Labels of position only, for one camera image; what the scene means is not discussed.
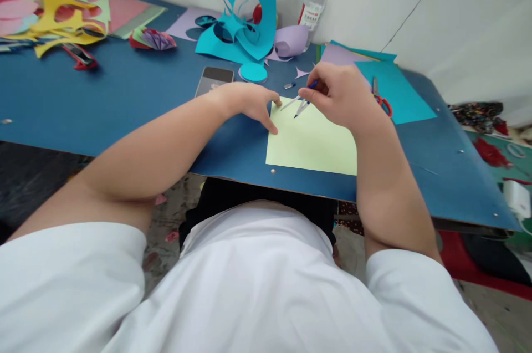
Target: bottle label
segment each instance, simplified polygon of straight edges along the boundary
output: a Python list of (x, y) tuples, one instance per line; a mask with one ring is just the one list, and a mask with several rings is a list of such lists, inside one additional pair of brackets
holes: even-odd
[(318, 19), (320, 18), (323, 8), (325, 7), (321, 5), (307, 6), (303, 4), (298, 24), (307, 26), (309, 31), (313, 32), (318, 25)]

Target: hand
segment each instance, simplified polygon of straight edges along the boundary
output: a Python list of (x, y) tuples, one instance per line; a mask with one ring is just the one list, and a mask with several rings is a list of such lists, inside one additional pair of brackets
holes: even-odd
[(316, 80), (315, 89), (302, 88), (299, 95), (331, 122), (348, 128), (353, 134), (377, 119), (387, 118), (357, 67), (320, 62), (310, 73), (307, 85)]
[(270, 133), (277, 134), (277, 127), (270, 118), (267, 105), (270, 101), (274, 101), (277, 106), (281, 106), (278, 93), (258, 84), (236, 81), (221, 85), (209, 94), (221, 95), (224, 105), (231, 111), (230, 116), (243, 113), (247, 117), (261, 122)]

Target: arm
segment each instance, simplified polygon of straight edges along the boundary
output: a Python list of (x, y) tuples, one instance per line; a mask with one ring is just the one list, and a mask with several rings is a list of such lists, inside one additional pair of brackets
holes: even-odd
[(192, 166), (212, 135), (244, 113), (276, 134), (267, 103), (279, 94), (230, 83), (201, 95), (125, 136), (47, 200), (10, 238), (71, 223), (110, 221), (144, 233), (155, 197)]
[(357, 205), (366, 235), (366, 259), (383, 249), (422, 253), (442, 262), (434, 227), (393, 123), (354, 66), (319, 63), (299, 95), (330, 121), (348, 128), (357, 148)]

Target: phone screen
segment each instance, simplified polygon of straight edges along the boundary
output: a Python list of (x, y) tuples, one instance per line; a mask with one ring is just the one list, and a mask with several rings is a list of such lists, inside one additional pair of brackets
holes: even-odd
[(196, 96), (206, 94), (222, 84), (231, 83), (233, 79), (232, 70), (206, 67), (199, 80)]

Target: table surface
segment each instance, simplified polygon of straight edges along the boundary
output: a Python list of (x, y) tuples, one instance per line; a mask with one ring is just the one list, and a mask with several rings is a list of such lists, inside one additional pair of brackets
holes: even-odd
[[(149, 24), (166, 30), (185, 8), (168, 8)], [(134, 50), (108, 37), (88, 47), (100, 64), (96, 72), (73, 69), (72, 58), (56, 49), (38, 60), (32, 50), (0, 56), (0, 140), (97, 156), (144, 123), (191, 100), (206, 66), (240, 67), (194, 53), (196, 43), (177, 39), (177, 50)], [(265, 87), (288, 97), (295, 67), (310, 71), (315, 46), (289, 62), (269, 61)], [(488, 227), (519, 229), (491, 174), (445, 102), (422, 75), (406, 78), (437, 113), (435, 119), (397, 126), (401, 144), (432, 216)], [(295, 80), (298, 86), (306, 77)], [(356, 177), (265, 164), (268, 134), (244, 115), (226, 122), (201, 152), (191, 172), (225, 177), (311, 195), (354, 201)]]

